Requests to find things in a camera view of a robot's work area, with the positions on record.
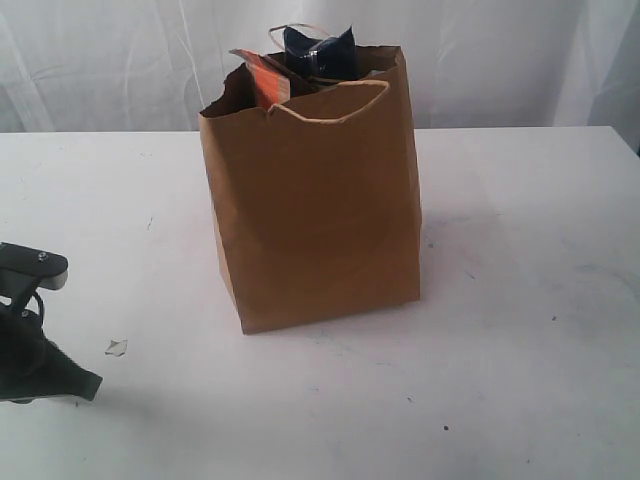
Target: orange item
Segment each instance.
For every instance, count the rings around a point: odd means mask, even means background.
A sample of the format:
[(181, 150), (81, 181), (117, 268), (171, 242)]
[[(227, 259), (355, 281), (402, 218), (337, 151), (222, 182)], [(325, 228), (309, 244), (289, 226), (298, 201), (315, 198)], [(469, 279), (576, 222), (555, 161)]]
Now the orange item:
[(230, 53), (238, 55), (246, 62), (253, 76), (256, 103), (269, 110), (274, 103), (284, 103), (291, 98), (289, 79), (268, 65), (260, 55), (249, 50), (236, 49)]

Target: brown paper bag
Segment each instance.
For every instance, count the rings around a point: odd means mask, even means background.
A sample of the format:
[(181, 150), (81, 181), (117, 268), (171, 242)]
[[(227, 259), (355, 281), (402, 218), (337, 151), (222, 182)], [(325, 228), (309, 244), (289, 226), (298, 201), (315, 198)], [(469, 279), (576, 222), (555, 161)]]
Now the brown paper bag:
[(200, 114), (220, 270), (244, 333), (420, 297), (420, 192), (404, 57), (269, 112), (244, 66)]

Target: white table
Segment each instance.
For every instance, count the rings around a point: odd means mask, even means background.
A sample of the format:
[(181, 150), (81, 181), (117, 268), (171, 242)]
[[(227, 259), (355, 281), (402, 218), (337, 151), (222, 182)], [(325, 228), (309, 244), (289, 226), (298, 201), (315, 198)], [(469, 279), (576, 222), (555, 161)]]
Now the white table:
[(640, 160), (610, 128), (416, 138), (423, 300), (244, 337), (197, 133), (0, 135), (0, 240), (69, 258), (45, 331), (104, 376), (0, 404), (2, 478), (638, 479)]

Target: dark blue object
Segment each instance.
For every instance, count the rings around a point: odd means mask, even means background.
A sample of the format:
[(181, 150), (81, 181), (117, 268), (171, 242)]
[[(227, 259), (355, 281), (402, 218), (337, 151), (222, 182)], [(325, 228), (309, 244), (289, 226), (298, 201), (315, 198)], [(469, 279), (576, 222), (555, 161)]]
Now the dark blue object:
[(307, 37), (291, 27), (284, 29), (283, 36), (287, 68), (302, 78), (358, 79), (356, 43), (351, 28), (339, 37), (326, 40)]

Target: small paper scrap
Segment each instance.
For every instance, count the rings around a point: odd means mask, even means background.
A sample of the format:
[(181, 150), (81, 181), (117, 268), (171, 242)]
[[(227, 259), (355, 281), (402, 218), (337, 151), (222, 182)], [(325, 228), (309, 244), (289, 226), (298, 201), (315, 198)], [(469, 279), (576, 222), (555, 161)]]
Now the small paper scrap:
[(127, 341), (116, 342), (111, 340), (109, 348), (104, 352), (105, 355), (113, 355), (114, 357), (121, 357), (127, 351)]

